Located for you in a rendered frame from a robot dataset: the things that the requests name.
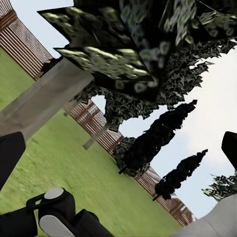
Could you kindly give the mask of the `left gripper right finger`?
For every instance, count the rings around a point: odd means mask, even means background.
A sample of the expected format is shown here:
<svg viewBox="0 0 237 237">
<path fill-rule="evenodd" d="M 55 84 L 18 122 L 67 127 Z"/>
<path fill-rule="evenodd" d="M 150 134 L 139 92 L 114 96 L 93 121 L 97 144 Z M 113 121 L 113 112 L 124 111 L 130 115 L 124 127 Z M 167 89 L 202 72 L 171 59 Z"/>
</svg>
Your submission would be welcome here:
<svg viewBox="0 0 237 237">
<path fill-rule="evenodd" d="M 237 172 L 237 133 L 226 131 L 222 140 L 221 149 Z"/>
</svg>

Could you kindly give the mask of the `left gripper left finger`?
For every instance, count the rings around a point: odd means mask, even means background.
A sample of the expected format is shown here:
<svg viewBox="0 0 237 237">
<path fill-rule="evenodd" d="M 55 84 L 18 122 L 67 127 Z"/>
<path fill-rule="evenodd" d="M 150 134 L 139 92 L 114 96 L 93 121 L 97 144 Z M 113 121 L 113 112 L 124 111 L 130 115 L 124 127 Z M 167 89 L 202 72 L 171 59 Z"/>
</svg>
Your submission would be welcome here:
<svg viewBox="0 0 237 237">
<path fill-rule="evenodd" d="M 0 137 L 0 191 L 26 150 L 21 131 Z"/>
</svg>

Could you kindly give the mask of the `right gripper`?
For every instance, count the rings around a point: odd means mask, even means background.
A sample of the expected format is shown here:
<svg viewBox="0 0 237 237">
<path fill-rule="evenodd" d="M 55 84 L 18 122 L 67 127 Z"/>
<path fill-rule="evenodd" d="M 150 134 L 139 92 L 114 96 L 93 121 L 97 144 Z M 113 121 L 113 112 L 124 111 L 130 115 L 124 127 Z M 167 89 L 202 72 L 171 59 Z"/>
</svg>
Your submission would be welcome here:
<svg viewBox="0 0 237 237">
<path fill-rule="evenodd" d="M 0 237 L 13 237 L 10 224 L 10 212 L 0 215 Z"/>
</svg>

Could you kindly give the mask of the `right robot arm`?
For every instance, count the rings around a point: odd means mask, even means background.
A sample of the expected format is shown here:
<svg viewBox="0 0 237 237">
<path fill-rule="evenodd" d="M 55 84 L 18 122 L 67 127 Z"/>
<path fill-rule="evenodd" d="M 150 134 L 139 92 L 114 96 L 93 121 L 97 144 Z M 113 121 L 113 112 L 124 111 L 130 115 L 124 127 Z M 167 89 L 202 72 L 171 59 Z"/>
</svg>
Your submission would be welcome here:
<svg viewBox="0 0 237 237">
<path fill-rule="evenodd" d="M 74 196 L 64 187 L 48 190 L 29 199 L 26 207 L 0 215 L 0 237 L 36 237 L 35 210 L 39 211 L 39 227 L 49 237 L 114 237 L 94 213 L 83 209 L 76 214 Z M 220 200 L 207 215 L 170 237 L 237 237 L 237 194 Z"/>
</svg>

